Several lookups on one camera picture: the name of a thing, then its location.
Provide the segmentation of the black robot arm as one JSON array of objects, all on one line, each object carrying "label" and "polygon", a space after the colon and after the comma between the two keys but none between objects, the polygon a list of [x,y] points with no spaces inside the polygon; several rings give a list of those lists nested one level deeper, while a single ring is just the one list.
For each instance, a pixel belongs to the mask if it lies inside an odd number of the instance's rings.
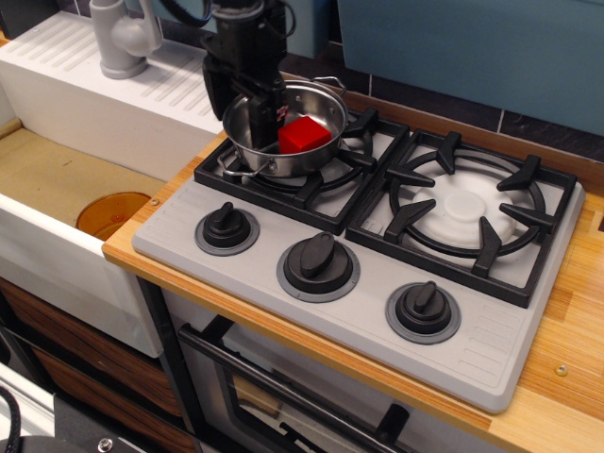
[{"label": "black robot arm", "polygon": [[277,140],[287,111],[278,69],[287,55],[284,1],[216,1],[216,32],[203,39],[203,74],[214,114],[223,119],[238,95],[247,99],[252,145]]}]

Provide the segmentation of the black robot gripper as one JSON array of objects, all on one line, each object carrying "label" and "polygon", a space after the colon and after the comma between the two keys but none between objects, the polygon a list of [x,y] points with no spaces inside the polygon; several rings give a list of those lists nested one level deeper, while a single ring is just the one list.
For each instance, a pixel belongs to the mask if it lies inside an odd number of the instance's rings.
[{"label": "black robot gripper", "polygon": [[278,69],[287,54],[286,18],[218,19],[216,25],[216,32],[202,38],[207,51],[203,75],[213,113],[222,120],[238,95],[247,97],[252,146],[262,149],[277,140],[287,111]]}]

